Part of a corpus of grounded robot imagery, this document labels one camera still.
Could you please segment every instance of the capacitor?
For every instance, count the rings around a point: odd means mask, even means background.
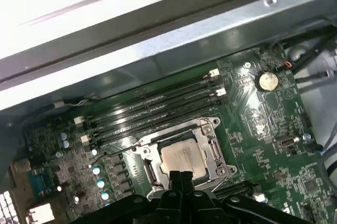
[[[69,142],[67,140],[65,140],[65,141],[62,142],[62,148],[67,149],[67,148],[69,148],[69,146],[70,146],[70,144],[69,144]]]
[[[67,139],[68,135],[65,132],[62,132],[59,134],[59,138],[64,141],[65,139]]]
[[[110,197],[110,194],[111,194],[111,192],[110,192],[109,189],[104,190],[104,192],[102,193],[102,199],[108,200],[109,197]]]
[[[256,77],[255,84],[260,91],[274,91],[279,85],[279,78],[275,73],[263,72]]]
[[[80,201],[80,198],[78,197],[78,196],[76,196],[76,195],[74,195],[74,202],[75,202],[75,204],[78,204],[79,203],[79,201]]]
[[[97,186],[100,187],[100,188],[103,188],[105,185],[105,182],[104,182],[104,179],[99,179],[97,181]]]
[[[310,141],[311,140],[311,135],[309,133],[304,133],[302,135],[303,141]]]
[[[100,174],[100,172],[101,172],[101,169],[100,169],[99,166],[95,166],[93,168],[93,174],[98,175],[98,174]]]
[[[93,150],[91,151],[91,155],[96,156],[96,155],[97,155],[97,150],[96,150],[96,149],[93,149]]]
[[[62,152],[59,152],[59,151],[56,152],[56,153],[55,153],[55,157],[56,157],[56,158],[61,158],[61,157],[63,157]]]

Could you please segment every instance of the black cable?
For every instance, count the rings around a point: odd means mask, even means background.
[[[282,40],[281,44],[283,46],[283,49],[288,49],[304,41],[308,41],[314,38],[324,36],[327,33],[332,32],[334,30],[335,30],[335,27],[331,25],[331,26],[325,26],[323,28],[320,27],[320,28],[309,30],[309,31],[304,31],[298,35]]]
[[[326,172],[328,173],[329,176],[331,176],[331,174],[336,170],[336,168],[337,168],[337,160],[326,169]]]
[[[317,166],[322,175],[322,179],[330,186],[334,194],[337,194],[337,186],[330,179],[328,172],[325,168],[324,162],[326,162],[330,157],[332,157],[337,152],[337,144],[334,144],[330,149],[328,149],[322,157],[317,161]]]
[[[326,141],[326,143],[323,147],[324,150],[328,149],[328,147],[330,146],[330,144],[332,143],[332,141],[333,141],[333,139],[335,138],[336,135],[337,135],[337,121],[336,121],[335,125],[333,126],[331,134],[330,134],[328,140]]]
[[[314,59],[316,59],[324,50],[331,48],[332,46],[335,48],[337,40],[337,29],[332,32],[329,32],[323,39],[321,39],[314,47],[309,49],[300,59],[296,62],[296,64],[291,68],[293,74],[298,73],[300,70],[305,68],[309,63],[311,63]]]
[[[316,74],[310,75],[308,77],[296,78],[295,82],[297,84],[299,84],[299,83],[305,83],[305,82],[309,82],[309,81],[313,81],[313,80],[319,80],[319,79],[326,78],[326,77],[328,77],[328,73],[327,72],[321,72],[321,73],[316,73]]]

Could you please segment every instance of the gray cable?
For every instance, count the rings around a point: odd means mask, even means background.
[[[328,172],[326,171],[324,162],[327,161],[330,157],[332,157],[337,152],[337,143],[332,145],[330,149],[328,149],[321,157],[320,160],[317,161],[317,166],[322,175],[322,179],[331,187],[332,191],[337,195],[337,186],[330,179]]]
[[[330,137],[328,138],[328,140],[326,141],[325,145],[324,145],[324,150],[327,150],[328,147],[330,146],[330,144],[332,143],[333,139],[335,138],[335,136],[337,135],[337,121],[335,123],[335,126],[333,127]]]

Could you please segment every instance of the pcie slot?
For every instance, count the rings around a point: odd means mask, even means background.
[[[254,190],[256,185],[245,180],[238,184],[234,184],[225,188],[218,189],[214,192],[217,199],[223,199],[229,195],[249,194]]]
[[[184,95],[191,91],[202,90],[206,88],[208,84],[212,84],[211,79],[202,80],[201,77],[191,79],[182,84],[175,85],[173,87],[164,88],[159,91],[150,93],[148,95],[144,95],[140,98],[133,99],[126,103],[113,106],[109,108],[108,110],[105,110],[106,112],[101,111],[99,114],[96,114],[95,116],[91,116],[91,121],[97,122],[97,123],[103,123],[106,120],[113,119],[111,117],[117,116],[121,113],[125,113],[131,109],[140,110],[146,107],[147,105],[150,105],[150,104],[153,105],[153,104],[157,104],[160,102],[164,102],[168,98],[173,98],[179,95]]]
[[[193,103],[195,101],[198,101],[203,98],[209,97],[211,91],[206,90],[202,93],[193,93],[189,95],[185,95],[183,97],[178,97],[172,100],[169,100],[167,103],[160,104],[157,106],[150,106],[148,109],[138,112],[138,113],[132,113],[127,117],[121,117],[118,120],[112,121],[111,123],[101,125],[97,127],[97,130],[102,134],[107,131],[113,131],[117,130],[121,127],[127,127],[131,123],[134,123],[135,121],[141,121],[143,119],[149,118],[150,116],[157,116],[161,113],[170,111],[172,109],[180,108],[181,106],[188,105],[190,103]]]
[[[213,107],[214,105],[219,105],[219,103],[220,103],[220,98],[208,98],[204,100],[203,105],[201,106],[193,106],[192,104],[193,109],[175,111],[174,113],[167,113],[166,116],[164,116],[161,120],[154,121],[154,122],[151,122],[150,124],[145,124],[141,127],[136,127],[136,128],[130,129],[128,131],[125,131],[125,132],[122,132],[116,135],[112,135],[112,136],[106,135],[105,137],[101,137],[99,140],[97,139],[97,141],[95,141],[94,144],[98,144],[99,146],[101,146],[103,144],[114,142],[114,141],[123,139],[128,136],[146,134],[148,133],[149,130],[156,131],[164,127],[170,126],[170,124],[172,123],[172,120],[175,120],[181,117],[187,118],[187,116],[192,116],[195,113],[206,111],[207,109]]]

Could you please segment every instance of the metal frame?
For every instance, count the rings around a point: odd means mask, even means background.
[[[265,0],[260,0],[113,52],[110,52],[113,45],[102,46],[81,57],[86,59],[87,54],[104,56],[66,69],[56,64],[54,68],[59,66],[61,70],[40,78],[25,74],[25,80],[32,78],[32,81],[21,85],[13,86],[14,82],[9,80],[2,82],[2,90],[13,87],[0,91],[0,110],[29,100],[15,108],[17,116],[60,99],[92,92],[103,97],[113,95],[280,34],[288,35],[289,30],[299,27],[303,20],[315,20],[323,14],[337,12],[335,4],[331,4],[336,1],[276,0],[272,6],[266,6]],[[0,60],[0,72],[3,67],[10,68]],[[9,110],[3,111],[1,116],[7,123],[13,119]]]
[[[106,55],[254,0],[92,1],[87,0],[85,5],[74,5],[71,10],[63,10],[62,14],[47,15],[43,20],[7,30],[1,41],[2,57],[5,58],[0,60],[0,90]],[[8,16],[12,18],[11,8],[2,8],[9,11]],[[28,15],[23,9],[20,13]]]
[[[201,150],[206,153],[206,166],[209,170],[210,178],[207,183],[196,186],[198,190],[204,190],[218,185],[221,181],[232,177],[236,172],[237,168],[235,166],[229,166],[226,164],[224,157],[220,151],[220,146],[215,134],[214,129],[220,124],[220,119],[217,117],[205,117],[198,118],[194,120],[181,123],[174,127],[164,129],[155,133],[152,133],[148,136],[142,137],[137,144],[135,145],[134,150],[130,150],[131,153],[141,155],[142,159],[150,160],[152,170],[156,176],[158,183],[151,184],[153,191],[156,191],[159,185],[162,185],[164,189],[169,188],[170,179],[167,174],[164,174],[161,169],[162,159],[158,152],[159,142],[168,141],[173,137],[178,137],[183,133],[179,133],[173,136],[166,137],[161,139],[158,142],[152,142],[152,139],[160,136],[165,136],[169,133],[174,133],[177,130],[184,129],[189,126],[196,125],[197,128],[192,130],[192,133],[196,137],[197,144]],[[144,168],[147,176],[150,178],[151,175],[148,174],[148,168],[144,163]]]

